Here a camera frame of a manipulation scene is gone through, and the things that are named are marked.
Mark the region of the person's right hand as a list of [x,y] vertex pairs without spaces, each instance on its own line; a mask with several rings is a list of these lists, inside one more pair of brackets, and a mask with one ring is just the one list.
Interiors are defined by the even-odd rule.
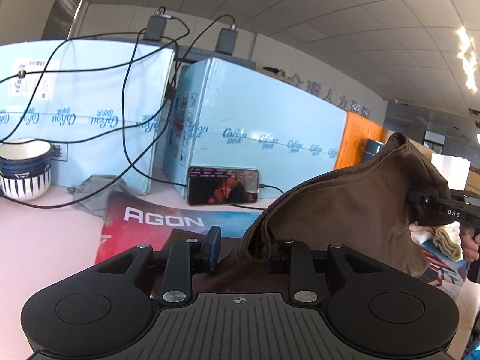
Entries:
[[463,257],[468,263],[479,260],[479,235],[473,237],[473,228],[464,224],[460,225],[460,240]]

